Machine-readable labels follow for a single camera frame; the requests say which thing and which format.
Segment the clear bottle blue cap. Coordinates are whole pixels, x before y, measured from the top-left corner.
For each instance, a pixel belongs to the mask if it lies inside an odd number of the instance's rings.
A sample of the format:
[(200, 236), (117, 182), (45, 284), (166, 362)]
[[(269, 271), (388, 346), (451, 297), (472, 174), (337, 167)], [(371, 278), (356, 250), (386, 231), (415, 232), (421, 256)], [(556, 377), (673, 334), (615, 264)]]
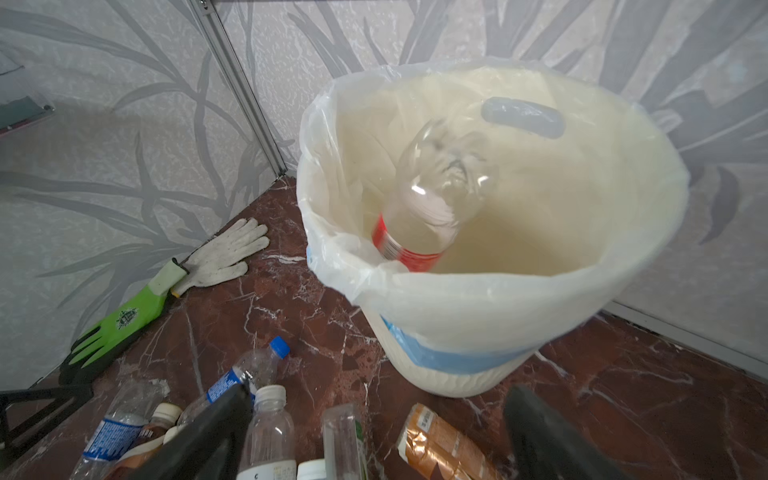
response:
[(233, 386), (245, 386), (251, 399), (254, 399), (259, 388), (275, 383), (278, 367), (289, 353), (288, 343), (280, 336), (272, 339), (264, 348), (246, 352), (200, 398), (186, 407), (177, 424), (191, 423)]

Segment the brown coffee drink bottle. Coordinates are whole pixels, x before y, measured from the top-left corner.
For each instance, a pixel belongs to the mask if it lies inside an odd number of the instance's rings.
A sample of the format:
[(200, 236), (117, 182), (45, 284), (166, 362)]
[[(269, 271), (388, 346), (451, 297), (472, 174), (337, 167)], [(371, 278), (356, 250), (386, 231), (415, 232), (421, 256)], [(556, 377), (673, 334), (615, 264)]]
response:
[(469, 437), (421, 403), (409, 412), (398, 437), (397, 451), (426, 479), (502, 479)]

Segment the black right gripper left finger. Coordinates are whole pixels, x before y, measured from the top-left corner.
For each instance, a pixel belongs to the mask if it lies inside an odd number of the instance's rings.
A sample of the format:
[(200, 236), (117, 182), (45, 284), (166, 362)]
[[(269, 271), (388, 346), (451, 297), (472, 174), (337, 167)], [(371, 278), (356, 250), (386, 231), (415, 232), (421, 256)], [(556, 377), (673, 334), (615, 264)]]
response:
[(248, 388), (233, 386), (130, 477), (234, 479), (252, 417)]

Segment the clear bottle red label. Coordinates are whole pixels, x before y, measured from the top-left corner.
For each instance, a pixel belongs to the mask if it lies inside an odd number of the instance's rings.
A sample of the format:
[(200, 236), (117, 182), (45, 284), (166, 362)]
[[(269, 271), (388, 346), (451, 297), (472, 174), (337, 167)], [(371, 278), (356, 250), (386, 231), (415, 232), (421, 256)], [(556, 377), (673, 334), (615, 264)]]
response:
[(415, 273), (439, 262), (494, 190), (498, 167), (488, 149), (485, 135), (458, 133), (445, 120), (422, 127), (397, 163), (372, 231), (382, 257)]

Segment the clear rectangular green-label bottle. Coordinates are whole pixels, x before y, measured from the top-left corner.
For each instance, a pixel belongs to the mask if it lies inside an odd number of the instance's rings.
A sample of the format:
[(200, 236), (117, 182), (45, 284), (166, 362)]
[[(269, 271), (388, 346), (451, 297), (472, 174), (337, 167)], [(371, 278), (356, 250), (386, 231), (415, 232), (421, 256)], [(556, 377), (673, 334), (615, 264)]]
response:
[(367, 480), (363, 415), (353, 403), (327, 409), (322, 416), (326, 478)]

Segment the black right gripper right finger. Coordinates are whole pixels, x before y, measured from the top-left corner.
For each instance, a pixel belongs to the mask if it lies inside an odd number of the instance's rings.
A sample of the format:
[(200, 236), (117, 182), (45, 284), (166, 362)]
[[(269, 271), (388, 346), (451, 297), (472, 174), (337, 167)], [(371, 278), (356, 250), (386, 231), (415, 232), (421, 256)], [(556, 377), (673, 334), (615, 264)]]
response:
[(627, 479), (557, 410), (525, 386), (507, 393), (503, 419), (520, 479)]

